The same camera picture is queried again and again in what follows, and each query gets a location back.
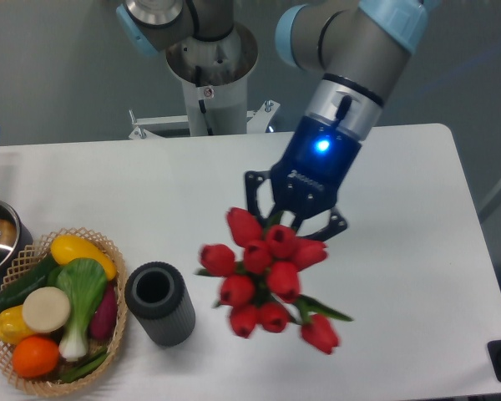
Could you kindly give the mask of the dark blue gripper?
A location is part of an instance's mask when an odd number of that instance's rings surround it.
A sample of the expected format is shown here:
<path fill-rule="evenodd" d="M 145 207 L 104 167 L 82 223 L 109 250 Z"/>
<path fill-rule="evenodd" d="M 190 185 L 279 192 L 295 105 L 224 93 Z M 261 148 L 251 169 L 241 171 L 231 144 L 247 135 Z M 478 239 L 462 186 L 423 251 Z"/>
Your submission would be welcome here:
<path fill-rule="evenodd" d="M 261 226 L 281 222 L 281 211 L 289 211 L 292 226 L 328 212 L 328 221 L 320 230 L 298 234 L 311 241 L 328 241 L 348 228 L 337 208 L 339 186 L 356 159 L 361 143 L 311 117 L 303 117 L 285 153 L 271 170 L 248 170 L 244 174 L 246 209 Z M 258 190 L 271 180 L 274 205 L 267 217 L 261 213 Z"/>

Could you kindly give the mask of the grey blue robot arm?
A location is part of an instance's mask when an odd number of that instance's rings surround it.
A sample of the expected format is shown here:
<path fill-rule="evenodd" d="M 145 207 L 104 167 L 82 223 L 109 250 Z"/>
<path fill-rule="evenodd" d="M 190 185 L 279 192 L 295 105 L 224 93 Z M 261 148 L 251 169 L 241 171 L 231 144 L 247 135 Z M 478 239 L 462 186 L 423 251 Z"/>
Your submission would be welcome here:
<path fill-rule="evenodd" d="M 325 241 L 347 222 L 337 193 L 415 53 L 434 1 L 321 1 L 286 10 L 274 43 L 290 66 L 321 74 L 283 156 L 245 173 L 246 208 L 268 225 L 282 212 L 293 229 L 327 212 L 311 234 Z M 116 16 L 142 53 L 163 53 L 181 82 L 193 136 L 242 134 L 256 39 L 231 1 L 122 1 Z"/>

